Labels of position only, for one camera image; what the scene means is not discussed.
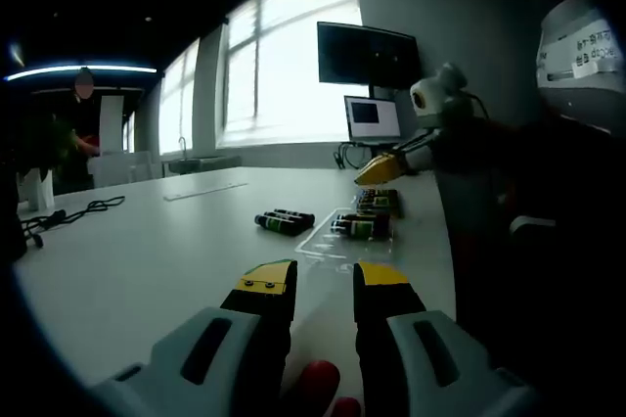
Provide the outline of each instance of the monitor screen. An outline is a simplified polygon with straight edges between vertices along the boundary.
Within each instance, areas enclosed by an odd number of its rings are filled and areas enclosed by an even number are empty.
[[[415,37],[344,23],[317,23],[320,82],[408,89],[421,78]]]
[[[345,97],[350,140],[390,140],[400,137],[395,102]]]

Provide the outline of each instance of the clear plastic tray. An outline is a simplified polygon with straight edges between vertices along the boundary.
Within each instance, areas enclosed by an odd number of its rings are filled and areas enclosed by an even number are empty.
[[[331,224],[340,214],[354,213],[354,208],[336,208],[315,230],[295,248],[304,260],[318,266],[349,273],[359,260],[391,263],[393,252],[393,220],[385,239],[352,239],[331,232]]]

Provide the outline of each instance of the sink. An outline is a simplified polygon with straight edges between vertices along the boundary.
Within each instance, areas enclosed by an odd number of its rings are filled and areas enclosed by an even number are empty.
[[[187,159],[172,161],[168,162],[167,166],[169,167],[169,170],[175,174],[191,174],[200,170],[201,160]]]

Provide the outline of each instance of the white table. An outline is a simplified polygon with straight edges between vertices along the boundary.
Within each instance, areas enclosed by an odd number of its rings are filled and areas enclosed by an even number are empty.
[[[15,264],[26,301],[44,334],[75,375],[90,386],[133,362],[207,306],[219,306],[251,267],[298,260],[295,316],[285,382],[312,359],[341,372],[340,395],[361,397],[349,273],[311,265],[294,252],[306,238],[264,231],[254,216],[274,208],[315,213],[322,221],[347,207],[355,172],[238,167],[56,198],[55,209],[85,209],[92,200],[125,195],[107,212],[43,234]],[[247,183],[166,202],[164,195]],[[434,175],[403,177],[405,218],[396,224],[394,262],[426,307],[456,318],[454,274]],[[21,213],[22,219],[36,213]]]

